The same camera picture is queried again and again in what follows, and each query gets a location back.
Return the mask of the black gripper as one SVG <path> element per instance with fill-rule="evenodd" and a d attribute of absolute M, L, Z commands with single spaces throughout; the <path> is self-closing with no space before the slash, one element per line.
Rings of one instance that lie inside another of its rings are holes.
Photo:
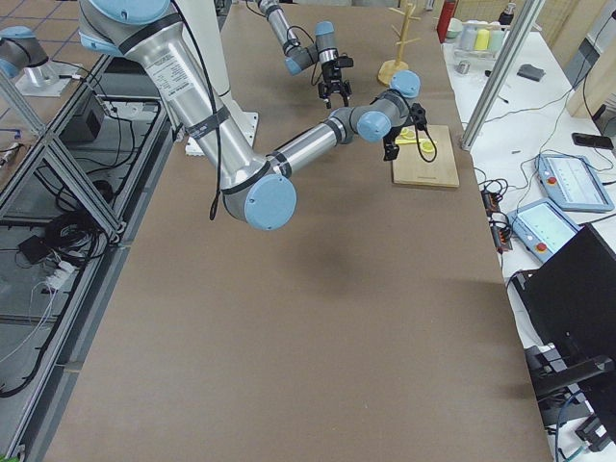
<path fill-rule="evenodd" d="M 330 61 L 321 66 L 322 82 L 318 83 L 319 98 L 325 104 L 327 109 L 332 108 L 331 94 L 340 94 L 344 106 L 349 106 L 349 98 L 351 96 L 350 81 L 345 80 L 342 73 L 342 68 L 336 66 L 336 61 Z"/>
<path fill-rule="evenodd" d="M 392 127 L 382 139 L 384 149 L 384 162 L 391 162 L 394 160 L 394 158 L 398 156 L 399 146 L 396 144 L 396 139 L 404 139 L 404 137 L 400 134 L 404 127 L 409 127 L 415 131 L 413 119 L 411 117 L 408 117 L 401 126 Z"/>

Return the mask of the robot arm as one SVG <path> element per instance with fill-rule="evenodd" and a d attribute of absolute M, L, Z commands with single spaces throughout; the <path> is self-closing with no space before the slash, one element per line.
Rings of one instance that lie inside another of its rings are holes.
<path fill-rule="evenodd" d="M 397 72 L 365 106 L 344 106 L 268 155 L 253 150 L 258 116 L 230 94 L 215 6 L 210 1 L 83 1 L 86 48 L 140 64 L 188 135 L 217 171 L 215 204 L 254 228 L 285 225 L 296 205 L 292 174 L 354 136 L 381 142 L 385 159 L 396 138 L 421 122 L 421 81 Z"/>
<path fill-rule="evenodd" d="M 308 68 L 316 72 L 319 67 L 321 74 L 317 78 L 311 77 L 311 85 L 317 87 L 319 99 L 330 109 L 331 95 L 338 94 L 344 106 L 348 107 L 352 89 L 350 81 L 343 76 L 343 69 L 353 67 L 354 61 L 339 51 L 333 23 L 319 22 L 311 36 L 302 27 L 288 22 L 278 1 L 255 1 L 255 4 L 259 12 L 252 12 L 268 21 L 281 45 L 290 74 L 297 75 Z"/>

